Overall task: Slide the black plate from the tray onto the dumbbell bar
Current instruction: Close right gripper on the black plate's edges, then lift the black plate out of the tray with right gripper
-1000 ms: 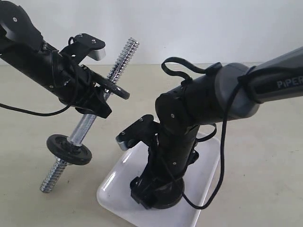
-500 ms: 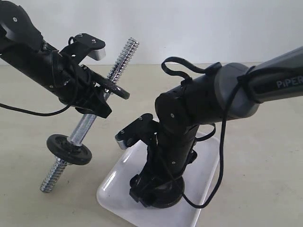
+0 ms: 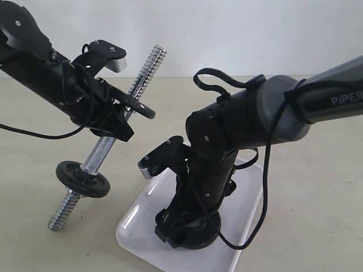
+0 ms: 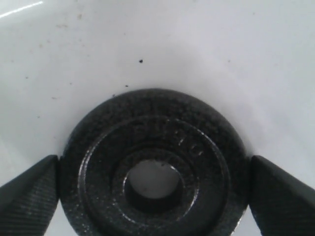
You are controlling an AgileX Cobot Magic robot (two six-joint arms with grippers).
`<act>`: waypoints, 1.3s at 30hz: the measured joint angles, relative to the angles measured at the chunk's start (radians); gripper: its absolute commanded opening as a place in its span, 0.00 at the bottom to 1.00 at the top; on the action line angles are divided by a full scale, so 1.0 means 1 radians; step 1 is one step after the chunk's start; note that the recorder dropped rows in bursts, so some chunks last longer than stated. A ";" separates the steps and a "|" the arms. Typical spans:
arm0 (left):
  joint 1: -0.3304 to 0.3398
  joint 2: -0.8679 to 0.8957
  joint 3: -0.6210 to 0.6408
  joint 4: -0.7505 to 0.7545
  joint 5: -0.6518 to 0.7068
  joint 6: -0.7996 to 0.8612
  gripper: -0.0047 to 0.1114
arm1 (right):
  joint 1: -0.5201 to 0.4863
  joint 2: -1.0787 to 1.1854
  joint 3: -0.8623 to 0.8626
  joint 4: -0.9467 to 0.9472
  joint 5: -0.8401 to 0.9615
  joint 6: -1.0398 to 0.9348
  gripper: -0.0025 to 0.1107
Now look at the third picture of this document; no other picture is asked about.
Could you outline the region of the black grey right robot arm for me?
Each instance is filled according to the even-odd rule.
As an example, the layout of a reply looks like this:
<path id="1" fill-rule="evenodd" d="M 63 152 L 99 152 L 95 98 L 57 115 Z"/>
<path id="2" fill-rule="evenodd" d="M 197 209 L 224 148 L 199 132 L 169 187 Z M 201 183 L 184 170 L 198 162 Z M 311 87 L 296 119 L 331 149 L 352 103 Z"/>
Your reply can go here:
<path id="1" fill-rule="evenodd" d="M 238 89 L 202 82 L 215 76 Z M 169 206 L 155 217 L 155 234 L 173 248 L 201 249 L 222 236 L 219 209 L 237 188 L 233 174 L 250 166 L 236 164 L 238 152 L 265 147 L 263 198 L 268 199 L 267 176 L 272 145 L 295 142 L 311 125 L 362 114 L 362 58 L 307 79 L 287 75 L 258 75 L 240 82 L 221 70 L 204 68 L 194 83 L 218 93 L 216 101 L 192 112 L 185 122 L 189 144 L 174 136 L 152 154 L 149 171 L 165 169 L 176 175 L 176 192 Z"/>

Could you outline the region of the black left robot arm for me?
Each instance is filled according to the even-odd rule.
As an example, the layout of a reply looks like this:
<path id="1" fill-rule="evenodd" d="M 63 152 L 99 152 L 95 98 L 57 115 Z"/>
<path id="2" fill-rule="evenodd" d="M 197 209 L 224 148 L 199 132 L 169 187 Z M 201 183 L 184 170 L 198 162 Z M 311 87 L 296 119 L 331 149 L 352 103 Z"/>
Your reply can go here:
<path id="1" fill-rule="evenodd" d="M 100 137 L 128 141 L 134 134 L 124 109 L 114 103 L 117 88 L 95 75 L 126 57 L 126 50 L 105 40 L 83 47 L 70 61 L 55 50 L 31 13 L 1 1 L 1 70 Z"/>

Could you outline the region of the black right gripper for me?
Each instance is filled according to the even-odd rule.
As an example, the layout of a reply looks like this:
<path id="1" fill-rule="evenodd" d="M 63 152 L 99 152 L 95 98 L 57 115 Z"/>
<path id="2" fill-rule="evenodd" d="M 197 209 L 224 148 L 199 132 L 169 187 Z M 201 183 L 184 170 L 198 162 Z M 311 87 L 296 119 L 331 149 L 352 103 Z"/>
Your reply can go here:
<path id="1" fill-rule="evenodd" d="M 202 218 L 219 212 L 222 201 L 237 188 L 232 180 L 234 167 L 208 171 L 206 176 L 196 175 L 187 167 L 176 174 L 175 195 L 167 208 L 155 216 L 155 234 L 164 243 L 172 233 Z"/>

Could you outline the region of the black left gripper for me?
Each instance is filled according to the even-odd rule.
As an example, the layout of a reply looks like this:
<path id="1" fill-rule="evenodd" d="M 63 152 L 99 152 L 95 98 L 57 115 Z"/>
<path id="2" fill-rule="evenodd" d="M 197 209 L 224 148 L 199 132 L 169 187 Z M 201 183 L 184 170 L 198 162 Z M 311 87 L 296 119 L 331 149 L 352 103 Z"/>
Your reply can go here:
<path id="1" fill-rule="evenodd" d="M 73 133 L 88 128 L 99 137 L 131 139 L 134 131 L 124 111 L 113 105 L 110 90 L 101 86 L 84 66 L 61 61 L 61 111 L 78 125 Z"/>

